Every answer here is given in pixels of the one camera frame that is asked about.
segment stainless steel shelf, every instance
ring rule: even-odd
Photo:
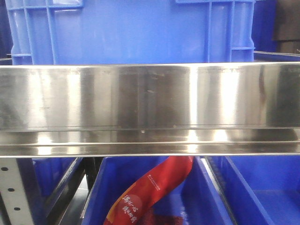
[[[300,63],[0,67],[0,157],[299,154]]]

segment reflective metal surface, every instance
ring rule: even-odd
[[[262,61],[293,62],[300,61],[300,54],[255,51],[254,58]]]
[[[0,67],[0,127],[1,157],[299,154],[300,63]]]

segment perforated metal post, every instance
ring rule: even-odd
[[[1,194],[0,194],[0,225],[10,225],[10,221],[6,213],[6,209]]]
[[[30,158],[0,158],[0,192],[11,225],[46,225]]]

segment blue storage bin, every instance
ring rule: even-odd
[[[63,175],[60,158],[33,158],[32,161],[42,196],[51,195]]]
[[[13,63],[252,61],[255,0],[6,0]]]
[[[300,157],[212,157],[239,225],[300,224]]]
[[[7,58],[13,46],[5,1],[0,0],[0,59]]]
[[[71,163],[75,159],[76,158],[70,158],[70,157],[68,157],[68,158],[60,158],[63,173],[68,169],[68,167],[71,165]]]
[[[103,224],[118,197],[166,157],[107,157],[91,192],[82,225]],[[157,215],[183,217],[184,225],[232,225],[199,157],[187,179],[154,206]]]
[[[258,0],[254,7],[252,39],[257,51],[276,52],[273,41],[277,0]]]

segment red packet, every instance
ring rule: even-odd
[[[150,208],[137,222],[136,225],[155,225],[156,218],[154,215],[154,210]]]
[[[176,216],[155,216],[155,223],[153,225],[182,225],[183,218]]]
[[[152,205],[184,181],[192,165],[193,157],[168,157],[118,198],[109,210],[104,225],[135,225]]]

